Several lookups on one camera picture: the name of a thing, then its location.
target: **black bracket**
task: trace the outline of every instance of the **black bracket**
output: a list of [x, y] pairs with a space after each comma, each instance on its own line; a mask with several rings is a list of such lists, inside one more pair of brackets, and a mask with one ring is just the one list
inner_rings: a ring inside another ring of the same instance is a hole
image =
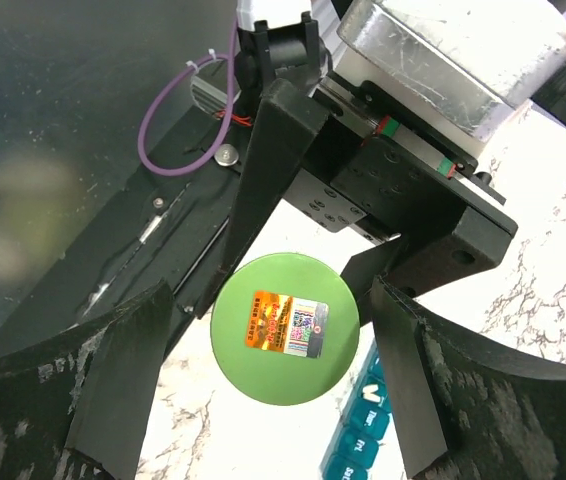
[[467, 330], [380, 278], [371, 308], [408, 478], [566, 479], [566, 365]]
[[263, 96], [232, 205], [221, 264], [196, 305], [197, 316], [211, 307], [265, 226], [328, 115], [283, 79], [275, 80]]
[[236, 57], [236, 79], [241, 87], [237, 109], [254, 116], [263, 92], [277, 78], [284, 78], [309, 92], [321, 78], [329, 52], [319, 35], [319, 25], [305, 12], [300, 23], [269, 29], [256, 22], [254, 32], [239, 30], [241, 51]]
[[172, 303], [161, 283], [0, 358], [0, 478], [134, 478]]

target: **red wire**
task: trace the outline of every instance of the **red wire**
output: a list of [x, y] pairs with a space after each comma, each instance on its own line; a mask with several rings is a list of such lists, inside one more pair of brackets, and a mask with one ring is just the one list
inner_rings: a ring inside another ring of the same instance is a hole
[[376, 127], [376, 130], [374, 131], [375, 135], [378, 135], [379, 133], [381, 133], [383, 131], [383, 129], [387, 126], [387, 124], [389, 123], [391, 117], [389, 115], [386, 115], [383, 120], [381, 120], [381, 122], [378, 124], [378, 126]]
[[453, 163], [452, 168], [450, 168], [450, 171], [447, 172], [447, 178], [452, 178], [454, 176], [454, 172], [456, 172], [456, 163]]
[[[225, 110], [221, 110], [215, 113], [217, 118], [223, 118], [225, 116]], [[244, 127], [251, 127], [252, 126], [252, 119], [250, 117], [239, 117], [238, 115], [232, 115], [232, 120], [239, 125], [243, 125]]]

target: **cable tie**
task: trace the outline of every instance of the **cable tie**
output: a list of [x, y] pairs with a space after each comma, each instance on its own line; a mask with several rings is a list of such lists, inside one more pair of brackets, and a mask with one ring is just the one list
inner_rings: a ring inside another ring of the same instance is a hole
[[201, 71], [199, 66], [196, 63], [194, 63], [192, 60], [188, 60], [187, 62], [185, 62], [185, 64], [188, 67], [192, 67], [194, 69], [194, 73], [196, 73], [196, 74], [198, 74]]

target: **dark glass surface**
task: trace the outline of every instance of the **dark glass surface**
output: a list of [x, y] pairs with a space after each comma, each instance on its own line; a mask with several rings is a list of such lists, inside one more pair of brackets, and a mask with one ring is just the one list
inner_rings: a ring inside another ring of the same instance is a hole
[[[205, 3], [0, 1], [0, 325], [137, 168], [156, 94], [227, 51], [234, 2]], [[170, 98], [148, 148], [189, 104]]]

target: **sticker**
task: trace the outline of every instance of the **sticker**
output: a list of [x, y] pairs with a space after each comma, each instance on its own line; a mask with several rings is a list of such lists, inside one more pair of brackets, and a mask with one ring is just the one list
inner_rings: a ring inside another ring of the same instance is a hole
[[245, 343], [260, 350], [319, 358], [328, 310], [326, 303], [259, 290], [252, 299]]

